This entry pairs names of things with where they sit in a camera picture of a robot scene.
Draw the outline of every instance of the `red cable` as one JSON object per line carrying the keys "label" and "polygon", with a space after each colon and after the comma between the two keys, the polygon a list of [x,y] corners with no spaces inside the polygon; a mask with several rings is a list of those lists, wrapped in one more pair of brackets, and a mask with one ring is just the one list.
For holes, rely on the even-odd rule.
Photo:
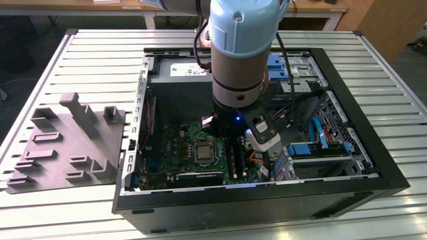
{"label": "red cable", "polygon": [[140,152],[143,152],[143,150],[145,148],[145,144],[147,144],[148,138],[149,138],[149,133],[152,131],[152,119],[149,117],[149,102],[148,102],[148,99],[147,99],[147,117],[148,117],[148,133],[147,133],[144,144],[143,144],[143,146],[140,148]]}

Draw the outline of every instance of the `metal case frame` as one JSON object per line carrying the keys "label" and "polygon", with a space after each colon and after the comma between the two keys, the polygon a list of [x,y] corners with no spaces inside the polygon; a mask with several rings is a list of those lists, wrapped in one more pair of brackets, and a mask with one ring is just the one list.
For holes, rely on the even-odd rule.
{"label": "metal case frame", "polygon": [[[123,169],[128,173],[133,171],[132,165],[127,163],[136,159],[137,154],[135,146],[129,146],[119,166],[112,212],[120,214],[143,233],[336,217],[372,199],[388,197],[409,187],[324,50],[321,48],[288,50],[311,52],[348,118],[348,126],[363,143],[380,177],[305,181],[301,184],[259,184],[256,187],[232,189],[215,187],[188,192],[124,194]],[[135,127],[129,139],[137,139],[136,126],[141,119],[140,106],[144,103],[149,68],[152,62],[143,62],[135,100]]]}

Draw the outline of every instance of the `aluminum profile table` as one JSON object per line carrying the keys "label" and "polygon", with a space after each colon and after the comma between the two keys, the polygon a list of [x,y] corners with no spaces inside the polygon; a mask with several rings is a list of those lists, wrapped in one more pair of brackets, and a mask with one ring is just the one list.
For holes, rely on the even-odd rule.
{"label": "aluminum profile table", "polygon": [[[9,195],[6,180],[32,132],[37,106],[67,111],[63,92],[79,92],[93,111],[115,105],[133,119],[144,48],[191,47],[191,30],[79,30],[67,34],[0,147],[0,239],[139,239],[113,215],[113,185]],[[324,48],[411,188],[341,217],[175,232],[165,239],[424,239],[427,236],[425,107],[363,36],[284,31],[288,47]]]}

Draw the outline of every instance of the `white label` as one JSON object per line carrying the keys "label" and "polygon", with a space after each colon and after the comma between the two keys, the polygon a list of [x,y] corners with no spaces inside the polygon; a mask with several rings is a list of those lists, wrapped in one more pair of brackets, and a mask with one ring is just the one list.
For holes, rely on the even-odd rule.
{"label": "white label", "polygon": [[123,6],[123,9],[141,9],[140,6]]}
{"label": "white label", "polygon": [[268,129],[267,122],[263,121],[255,125],[257,132],[261,134]]}
{"label": "white label", "polygon": [[335,9],[331,9],[331,12],[345,12],[345,9],[344,8],[335,8]]}
{"label": "white label", "polygon": [[265,177],[268,177],[268,169],[264,166],[260,166],[260,172],[265,175]]}
{"label": "white label", "polygon": [[197,63],[173,63],[171,65],[171,77],[205,76],[207,72]]}

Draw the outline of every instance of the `black cable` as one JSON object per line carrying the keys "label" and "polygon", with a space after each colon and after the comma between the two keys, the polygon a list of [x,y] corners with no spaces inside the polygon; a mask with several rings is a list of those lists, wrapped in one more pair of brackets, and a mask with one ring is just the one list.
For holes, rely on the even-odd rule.
{"label": "black cable", "polygon": [[188,17],[187,22],[185,22],[185,26],[188,25],[191,19],[192,19],[192,16]]}
{"label": "black cable", "polygon": [[280,45],[280,48],[281,48],[281,54],[283,54],[283,59],[284,59],[285,71],[287,71],[287,76],[288,76],[288,83],[289,83],[289,87],[291,87],[291,106],[289,106],[289,114],[288,114],[288,116],[287,116],[287,120],[291,122],[291,119],[292,119],[292,116],[293,116],[293,108],[295,108],[293,75],[292,75],[292,72],[291,72],[291,65],[289,65],[289,59],[288,59],[287,49],[285,49],[285,46],[283,45],[279,32],[275,33],[275,37],[277,38],[279,45]]}
{"label": "black cable", "polygon": [[292,1],[292,4],[293,4],[293,14],[292,14],[292,18],[296,18],[296,14],[297,14],[299,10],[297,10],[297,7],[296,7],[295,0],[291,0],[291,1]]}
{"label": "black cable", "polygon": [[195,61],[197,62],[199,66],[201,69],[204,70],[211,70],[211,64],[204,64],[200,62],[200,58],[199,58],[199,53],[197,53],[197,40],[200,38],[200,34],[203,32],[203,30],[207,28],[209,20],[205,20],[201,28],[199,29],[197,33],[195,34],[195,38],[193,38],[193,44],[192,44],[192,51],[193,51],[193,56],[195,56]]}

